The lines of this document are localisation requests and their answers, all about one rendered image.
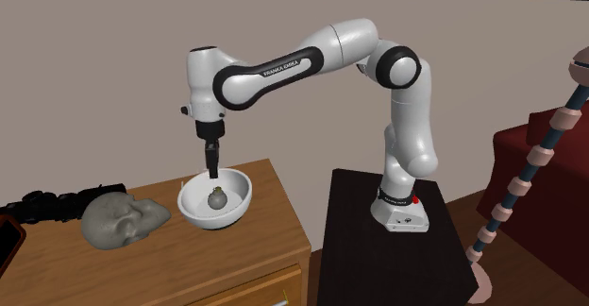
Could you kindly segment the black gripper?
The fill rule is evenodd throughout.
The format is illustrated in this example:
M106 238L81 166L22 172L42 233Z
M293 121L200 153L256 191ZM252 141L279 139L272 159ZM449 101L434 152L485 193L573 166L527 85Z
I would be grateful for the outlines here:
M206 141L205 159L206 167L211 179L218 178L219 165L219 139L226 133L225 121L220 119L215 122L195 121L195 131L198 138Z

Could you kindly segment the white bowl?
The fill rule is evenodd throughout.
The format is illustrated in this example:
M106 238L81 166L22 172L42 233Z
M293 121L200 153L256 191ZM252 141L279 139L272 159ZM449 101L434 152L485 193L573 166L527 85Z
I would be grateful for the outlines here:
M224 209L209 207L207 198L212 189L220 186L228 196ZM219 230L237 222L248 209L252 198L252 183L243 172L220 168L218 178L203 172L183 184L177 197L177 206L191 224L204 230Z

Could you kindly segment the small grey round vase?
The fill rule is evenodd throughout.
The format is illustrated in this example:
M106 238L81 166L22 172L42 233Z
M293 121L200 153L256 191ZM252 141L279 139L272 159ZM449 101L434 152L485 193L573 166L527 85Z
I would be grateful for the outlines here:
M214 187L207 198L209 207L216 211L224 209L227 202L228 196L220 186Z

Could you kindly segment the wooden chest of drawers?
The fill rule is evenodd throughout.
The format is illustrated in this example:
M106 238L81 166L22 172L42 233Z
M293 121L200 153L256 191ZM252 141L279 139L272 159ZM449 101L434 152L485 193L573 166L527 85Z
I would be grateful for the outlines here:
M186 178L131 190L172 216L119 249L90 246L78 220L25 226L0 277L0 306L187 306L255 280L307 306L311 244L277 173L269 160L238 168L252 181L252 199L226 229L200 229L182 216L177 196Z

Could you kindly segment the long black lumpy object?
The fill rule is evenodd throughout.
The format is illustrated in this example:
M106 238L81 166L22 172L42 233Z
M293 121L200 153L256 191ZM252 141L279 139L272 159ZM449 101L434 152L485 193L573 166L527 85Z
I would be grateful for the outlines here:
M15 218L20 224L36 224L41 221L68 222L80 219L87 206L101 195L126 192L123 183L102 185L77 193L56 195L50 192L33 191L20 201L0 207L0 214Z

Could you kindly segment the black robot stand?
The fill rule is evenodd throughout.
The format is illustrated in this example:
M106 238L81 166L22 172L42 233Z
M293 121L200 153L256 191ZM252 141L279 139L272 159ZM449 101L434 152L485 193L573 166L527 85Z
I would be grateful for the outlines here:
M370 213L378 174L335 169L317 306L465 306L478 284L436 182L419 179L426 232L390 232Z

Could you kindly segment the black tablet with red edge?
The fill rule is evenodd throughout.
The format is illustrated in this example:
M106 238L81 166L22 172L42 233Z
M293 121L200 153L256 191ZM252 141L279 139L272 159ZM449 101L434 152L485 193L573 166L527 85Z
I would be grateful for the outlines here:
M0 214L0 278L6 272L25 238L25 230L14 217Z

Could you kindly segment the floor lamp with pink beads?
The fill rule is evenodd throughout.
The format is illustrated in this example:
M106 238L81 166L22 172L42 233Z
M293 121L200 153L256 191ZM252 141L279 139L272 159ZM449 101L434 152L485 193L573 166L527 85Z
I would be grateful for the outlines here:
M558 108L549 120L549 129L542 142L533 146L528 154L526 165L522 171L511 179L507 186L507 194L491 211L491 218L482 226L477 234L474 245L469 246L465 255L478 289L467 301L469 305L486 302L492 295L492 283L488 274L478 264L484 248L496 238L499 226L506 222L513 214L513 206L518 198L524 196L531 188L534 175L546 166L554 156L554 147L562 135L572 129L581 119L581 108L589 98L589 46L579 51L568 66L571 78L578 83L578 87L571 94L563 107Z

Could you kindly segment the dark red sofa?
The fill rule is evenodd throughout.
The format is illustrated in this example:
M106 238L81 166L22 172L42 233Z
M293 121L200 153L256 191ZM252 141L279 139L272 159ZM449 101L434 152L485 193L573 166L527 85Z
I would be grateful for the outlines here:
M589 297L589 101L573 129L555 145L555 155L532 179L532 187L500 225L529 253ZM494 135L495 162L477 211L489 219L521 171L530 149L543 140L553 110L533 112L525 125Z

